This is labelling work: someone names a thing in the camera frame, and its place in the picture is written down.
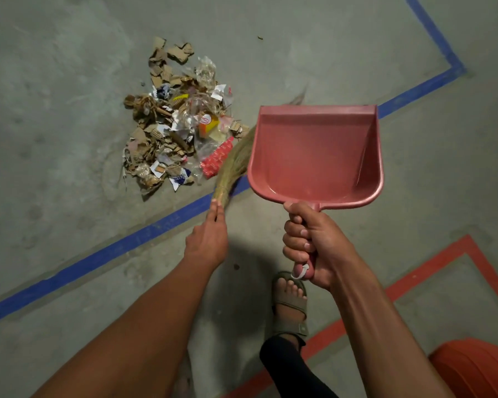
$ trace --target broom bristles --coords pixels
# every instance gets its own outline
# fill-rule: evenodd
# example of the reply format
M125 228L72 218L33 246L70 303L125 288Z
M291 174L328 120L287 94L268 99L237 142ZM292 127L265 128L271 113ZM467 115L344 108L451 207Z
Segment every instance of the broom bristles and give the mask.
M299 105L303 103L305 93L306 88L288 104ZM253 150L255 128L256 126L251 128L246 136L238 141L219 170L216 189L212 197L218 200L223 206L227 206L229 202L230 192L234 183L247 171Z

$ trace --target red floor marking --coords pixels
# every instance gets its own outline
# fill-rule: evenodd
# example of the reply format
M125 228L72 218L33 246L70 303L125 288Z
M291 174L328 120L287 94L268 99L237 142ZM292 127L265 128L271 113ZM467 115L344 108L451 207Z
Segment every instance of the red floor marking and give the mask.
M498 296L498 274L496 274L496 271L485 257L485 254L482 253L469 234L463 236L458 241L455 241L435 257L396 281L393 285L385 289L385 292L392 301L395 301L436 272L448 266L463 254L469 255L474 262L474 265L485 278L485 281L487 281L494 293ZM303 348L303 358L305 360L311 358L345 334L343 321L335 321L309 339L306 346ZM273 381L271 380L271 377L266 369L263 369L222 398L253 398L272 384Z

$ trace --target forearm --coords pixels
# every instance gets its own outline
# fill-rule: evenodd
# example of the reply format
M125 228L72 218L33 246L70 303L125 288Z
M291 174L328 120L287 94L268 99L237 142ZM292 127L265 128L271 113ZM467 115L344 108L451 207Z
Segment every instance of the forearm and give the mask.
M370 398L453 397L360 258L339 265L330 291Z
M210 278L183 259L61 368L35 397L165 396Z

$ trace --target concrete floor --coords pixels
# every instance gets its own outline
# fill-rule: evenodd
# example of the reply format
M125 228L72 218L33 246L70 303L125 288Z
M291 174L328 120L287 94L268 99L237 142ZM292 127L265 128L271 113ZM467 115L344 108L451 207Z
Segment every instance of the concrete floor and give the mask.
M384 191L330 213L384 285L465 234L498 273L498 0L419 1L469 74L382 120ZM448 68L404 0L0 0L0 300L212 190L165 185L143 202L118 183L133 129L121 100L147 79L154 35L211 57L248 124L306 85L308 104L382 103ZM229 207L229 258L189 344L199 397L261 369L268 280L289 268L285 218L251 191ZM0 396L32 393L177 264L201 220L1 320ZM308 294L315 333L339 313ZM468 257L396 304L427 352L462 336L498 344L498 298ZM341 396L363 396L346 337L309 363Z

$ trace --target dustpan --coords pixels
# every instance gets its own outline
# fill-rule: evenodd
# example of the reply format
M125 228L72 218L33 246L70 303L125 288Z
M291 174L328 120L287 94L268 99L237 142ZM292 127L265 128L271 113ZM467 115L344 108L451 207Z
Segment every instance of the dustpan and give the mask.
M383 187L377 106L262 106L249 184L266 200L358 208ZM310 278L308 262L299 277Z

